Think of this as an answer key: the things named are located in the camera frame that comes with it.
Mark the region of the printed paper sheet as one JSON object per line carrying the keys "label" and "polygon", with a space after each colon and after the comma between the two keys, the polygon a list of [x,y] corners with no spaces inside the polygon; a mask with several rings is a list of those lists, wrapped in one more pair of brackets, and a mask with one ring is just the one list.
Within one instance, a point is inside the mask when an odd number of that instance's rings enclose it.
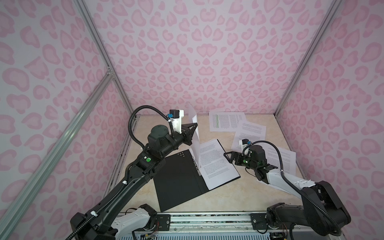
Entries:
{"label": "printed paper sheet", "polygon": [[208,191],[239,179],[241,176],[224,156],[225,150],[218,139],[201,144],[200,172]]}

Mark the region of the blue black file folder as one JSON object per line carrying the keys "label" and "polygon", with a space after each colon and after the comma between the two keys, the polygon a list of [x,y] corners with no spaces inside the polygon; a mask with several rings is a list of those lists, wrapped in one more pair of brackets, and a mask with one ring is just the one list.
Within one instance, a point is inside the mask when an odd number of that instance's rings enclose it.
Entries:
{"label": "blue black file folder", "polygon": [[165,158],[166,164],[154,177],[160,210],[165,212],[208,193],[192,149]]}

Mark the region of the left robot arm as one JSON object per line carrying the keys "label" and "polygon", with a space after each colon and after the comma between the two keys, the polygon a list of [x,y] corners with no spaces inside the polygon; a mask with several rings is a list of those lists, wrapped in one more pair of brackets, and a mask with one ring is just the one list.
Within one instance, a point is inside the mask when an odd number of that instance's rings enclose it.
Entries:
{"label": "left robot arm", "polygon": [[146,226],[145,223],[115,225],[115,219],[131,198],[160,171],[165,158],[180,145],[192,145],[197,123],[183,124],[181,132],[169,133],[164,125],[152,128],[148,143],[125,171],[123,179],[98,204],[85,214],[76,213],[70,223],[69,240],[117,240],[123,229],[130,232]]}

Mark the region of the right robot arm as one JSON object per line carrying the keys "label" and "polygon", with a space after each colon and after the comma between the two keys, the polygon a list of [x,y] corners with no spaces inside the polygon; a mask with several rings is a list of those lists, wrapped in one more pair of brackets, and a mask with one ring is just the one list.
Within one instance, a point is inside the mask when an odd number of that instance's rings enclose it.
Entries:
{"label": "right robot arm", "polygon": [[332,185],[298,178],[284,171],[283,155],[268,141],[240,142],[241,152],[225,152],[229,163],[252,170],[258,181],[277,187],[299,198],[301,205],[277,203],[267,208],[264,219],[254,221],[254,230],[288,230],[293,237],[295,226],[310,227],[320,236],[341,236],[342,228],[352,218]]}

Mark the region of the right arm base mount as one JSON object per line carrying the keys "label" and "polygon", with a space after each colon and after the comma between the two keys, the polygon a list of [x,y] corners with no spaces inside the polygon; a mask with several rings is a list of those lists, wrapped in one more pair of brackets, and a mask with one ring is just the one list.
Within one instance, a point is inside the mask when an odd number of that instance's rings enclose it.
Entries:
{"label": "right arm base mount", "polygon": [[267,212],[251,213],[250,218],[253,230],[260,233],[266,233],[272,230],[288,232],[292,224],[291,222],[278,222],[268,215]]}

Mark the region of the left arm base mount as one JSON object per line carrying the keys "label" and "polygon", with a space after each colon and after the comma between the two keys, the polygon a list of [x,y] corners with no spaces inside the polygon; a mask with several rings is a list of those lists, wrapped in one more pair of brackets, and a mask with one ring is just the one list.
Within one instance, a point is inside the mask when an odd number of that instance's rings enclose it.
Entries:
{"label": "left arm base mount", "polygon": [[148,204],[143,204],[139,206],[134,213],[144,213],[145,219],[147,220],[143,224],[139,225],[139,228],[136,228],[135,231],[169,231],[171,225],[171,215],[169,214],[159,214],[155,209],[153,209]]}

